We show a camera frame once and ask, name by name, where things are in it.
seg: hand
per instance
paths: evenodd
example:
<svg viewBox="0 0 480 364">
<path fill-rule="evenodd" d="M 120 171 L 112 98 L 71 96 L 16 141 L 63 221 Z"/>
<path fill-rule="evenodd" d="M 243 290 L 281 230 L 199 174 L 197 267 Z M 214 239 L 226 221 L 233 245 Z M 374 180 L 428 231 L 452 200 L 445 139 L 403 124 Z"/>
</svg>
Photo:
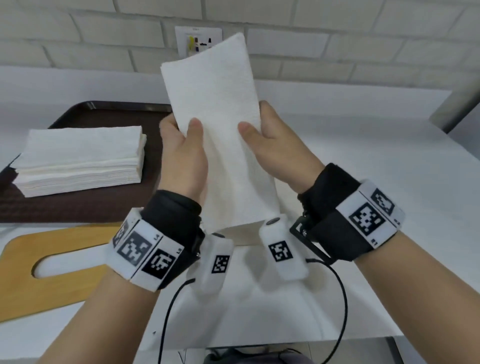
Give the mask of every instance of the hand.
<svg viewBox="0 0 480 364">
<path fill-rule="evenodd" d="M 296 193 L 304 193 L 325 166 L 266 101 L 260 101 L 260 118 L 262 134 L 241 121 L 240 135 L 267 173 L 288 183 Z"/>
<path fill-rule="evenodd" d="M 208 174 L 202 123 L 196 118 L 190 120 L 185 137 L 170 114 L 160 122 L 160 135 L 163 152 L 158 189 L 182 194 L 202 204 Z"/>
</svg>

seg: cutting board handle hole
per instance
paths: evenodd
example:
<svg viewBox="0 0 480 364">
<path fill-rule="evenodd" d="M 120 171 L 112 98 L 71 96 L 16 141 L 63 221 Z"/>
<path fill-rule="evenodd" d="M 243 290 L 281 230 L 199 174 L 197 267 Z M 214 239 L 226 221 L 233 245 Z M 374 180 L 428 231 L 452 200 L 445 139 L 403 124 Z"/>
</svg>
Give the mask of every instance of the cutting board handle hole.
<svg viewBox="0 0 480 364">
<path fill-rule="evenodd" d="M 45 278 L 100 266 L 105 263 L 107 244 L 49 255 L 32 267 L 32 276 Z"/>
</svg>

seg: electrical socket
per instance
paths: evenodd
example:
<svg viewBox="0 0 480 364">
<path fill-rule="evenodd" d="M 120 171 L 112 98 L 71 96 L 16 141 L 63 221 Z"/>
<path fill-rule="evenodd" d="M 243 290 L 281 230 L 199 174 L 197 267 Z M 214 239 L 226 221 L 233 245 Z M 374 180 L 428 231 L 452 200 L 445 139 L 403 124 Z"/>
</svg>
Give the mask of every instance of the electrical socket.
<svg viewBox="0 0 480 364">
<path fill-rule="evenodd" d="M 223 40 L 221 28 L 176 26 L 175 36 L 180 58 L 200 53 Z"/>
</svg>

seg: dark brown tray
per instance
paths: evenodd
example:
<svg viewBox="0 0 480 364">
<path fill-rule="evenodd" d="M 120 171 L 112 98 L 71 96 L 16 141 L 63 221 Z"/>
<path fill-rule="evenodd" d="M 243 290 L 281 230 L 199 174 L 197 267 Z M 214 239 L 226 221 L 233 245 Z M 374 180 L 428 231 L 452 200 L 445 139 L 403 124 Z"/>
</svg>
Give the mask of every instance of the dark brown tray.
<svg viewBox="0 0 480 364">
<path fill-rule="evenodd" d="M 141 125 L 147 135 L 142 182 L 122 186 L 25 198 L 13 180 L 16 172 L 0 172 L 0 223 L 115 222 L 132 207 L 145 206 L 160 174 L 162 140 L 158 123 L 170 105 L 87 101 L 72 106 L 49 129 Z"/>
</svg>

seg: folded paper towel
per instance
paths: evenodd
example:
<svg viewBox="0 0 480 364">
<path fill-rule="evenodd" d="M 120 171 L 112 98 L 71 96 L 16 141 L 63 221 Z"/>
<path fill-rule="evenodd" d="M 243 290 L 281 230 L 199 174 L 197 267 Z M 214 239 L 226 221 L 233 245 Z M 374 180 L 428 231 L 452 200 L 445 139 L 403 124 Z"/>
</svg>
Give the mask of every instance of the folded paper towel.
<svg viewBox="0 0 480 364">
<path fill-rule="evenodd" d="M 141 126 L 30 130 L 13 183 L 25 197 L 139 183 L 145 143 Z"/>
<path fill-rule="evenodd" d="M 260 110 L 245 38 L 238 33 L 190 58 L 163 63 L 162 76 L 179 129 L 204 125 L 208 193 L 202 220 L 208 233 L 279 214 L 275 184 L 241 139 L 237 124 L 260 128 Z"/>
</svg>

